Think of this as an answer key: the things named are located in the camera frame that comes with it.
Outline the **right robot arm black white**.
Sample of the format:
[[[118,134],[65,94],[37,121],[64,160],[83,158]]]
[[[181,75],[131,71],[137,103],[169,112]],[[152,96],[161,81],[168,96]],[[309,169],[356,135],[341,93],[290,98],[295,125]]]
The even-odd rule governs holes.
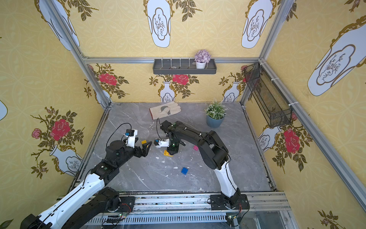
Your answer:
[[[198,147],[203,162],[215,172],[221,192],[218,195],[211,195],[208,199],[212,210],[250,209],[247,196],[241,193],[231,174],[228,149],[215,131],[200,132],[179,121],[173,124],[163,121],[160,129],[167,139],[156,139],[154,144],[157,148],[166,148],[168,155],[173,156],[179,152],[180,146],[185,146],[185,142],[189,142]]]

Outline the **blue lego brick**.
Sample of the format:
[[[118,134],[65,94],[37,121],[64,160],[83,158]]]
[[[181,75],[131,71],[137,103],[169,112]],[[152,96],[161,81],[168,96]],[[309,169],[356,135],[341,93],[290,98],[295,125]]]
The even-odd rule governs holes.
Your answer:
[[[183,167],[182,170],[181,170],[181,173],[186,176],[187,173],[188,173],[188,168]]]

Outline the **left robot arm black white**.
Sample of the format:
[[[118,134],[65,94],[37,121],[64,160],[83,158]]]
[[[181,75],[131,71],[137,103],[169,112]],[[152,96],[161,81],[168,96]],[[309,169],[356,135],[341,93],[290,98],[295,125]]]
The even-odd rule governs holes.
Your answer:
[[[118,191],[108,184],[119,174],[120,167],[133,157],[146,157],[152,142],[131,147],[123,140],[115,140],[106,147],[106,155],[79,184],[61,200],[40,213],[28,215],[22,229],[79,229],[102,212],[129,212],[133,200],[120,198]]]

